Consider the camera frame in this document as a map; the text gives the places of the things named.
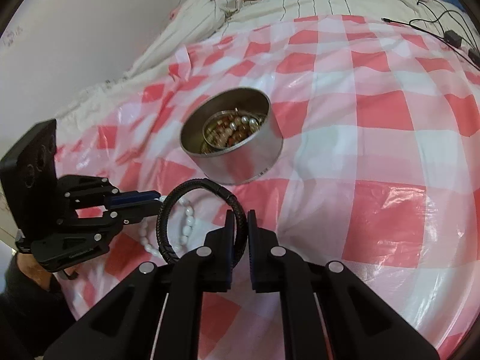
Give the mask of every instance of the checkered tablecloth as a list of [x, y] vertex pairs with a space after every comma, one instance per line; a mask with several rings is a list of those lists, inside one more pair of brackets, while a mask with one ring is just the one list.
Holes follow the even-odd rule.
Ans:
[[[201, 178], [179, 145], [182, 123], [237, 86], [269, 95], [285, 137], [269, 172], [231, 188], [245, 210], [308, 261], [344, 261], [446, 358], [480, 308], [480, 74], [429, 35], [360, 16], [214, 35], [178, 49], [169, 75], [61, 147], [58, 173], [162, 194]], [[191, 249], [223, 224], [226, 207], [206, 192], [187, 197]], [[181, 217], [169, 222], [174, 244]], [[108, 255], [62, 281], [77, 317], [139, 263], [163, 263], [137, 230], [126, 226]], [[253, 293], [245, 256], [232, 290], [205, 296], [199, 357], [284, 357], [278, 295]]]

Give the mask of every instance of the plastic sheet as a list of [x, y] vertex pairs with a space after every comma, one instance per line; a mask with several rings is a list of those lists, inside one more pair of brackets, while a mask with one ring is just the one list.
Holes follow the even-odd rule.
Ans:
[[[258, 88], [284, 148], [269, 172], [230, 189], [282, 245], [314, 263], [344, 261], [446, 358], [480, 306], [479, 84], [434, 38], [360, 16], [216, 35], [179, 48], [169, 74], [143, 91], [124, 83], [124, 102], [61, 148], [58, 173], [167, 194], [203, 176], [179, 146], [186, 117], [225, 89]], [[187, 198], [197, 218], [191, 249], [223, 224], [226, 207], [206, 192]], [[181, 220], [178, 209], [169, 222], [176, 247]], [[62, 282], [76, 316], [139, 263], [162, 263], [137, 231], [126, 226], [108, 255]], [[156, 244], [154, 220], [149, 237]], [[204, 299], [199, 357], [282, 359], [281, 332], [278, 296], [252, 292], [244, 257], [232, 290]]]

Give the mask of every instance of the person's wrist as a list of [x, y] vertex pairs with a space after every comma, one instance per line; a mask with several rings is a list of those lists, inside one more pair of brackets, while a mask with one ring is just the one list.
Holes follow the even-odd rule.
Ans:
[[32, 254], [22, 254], [17, 253], [17, 266], [18, 269], [25, 275], [27, 278], [33, 280], [38, 286], [43, 288], [45, 291], [50, 290], [50, 280], [52, 274], [46, 271], [33, 257]]

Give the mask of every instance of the person's arm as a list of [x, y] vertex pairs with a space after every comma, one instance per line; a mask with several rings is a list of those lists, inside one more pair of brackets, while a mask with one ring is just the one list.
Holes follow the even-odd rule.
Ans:
[[32, 357], [40, 356], [75, 322], [60, 285], [32, 255], [20, 253], [10, 261], [5, 282], [0, 311]]

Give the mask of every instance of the silver rivet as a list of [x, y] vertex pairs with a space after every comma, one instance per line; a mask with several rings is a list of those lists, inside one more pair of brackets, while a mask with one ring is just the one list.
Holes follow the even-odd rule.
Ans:
[[274, 246], [272, 249], [270, 249], [270, 253], [275, 257], [285, 256], [286, 252], [287, 251], [285, 250], [285, 248], [281, 246]]
[[147, 261], [147, 262], [141, 263], [140, 266], [138, 267], [138, 270], [143, 274], [149, 274], [150, 272], [153, 271], [154, 268], [155, 268], [155, 264], [153, 264], [153, 262]]
[[201, 246], [197, 249], [197, 255], [200, 257], [210, 256], [212, 250], [208, 246]]
[[328, 269], [336, 274], [339, 274], [343, 271], [343, 264], [339, 261], [332, 261], [328, 264]]

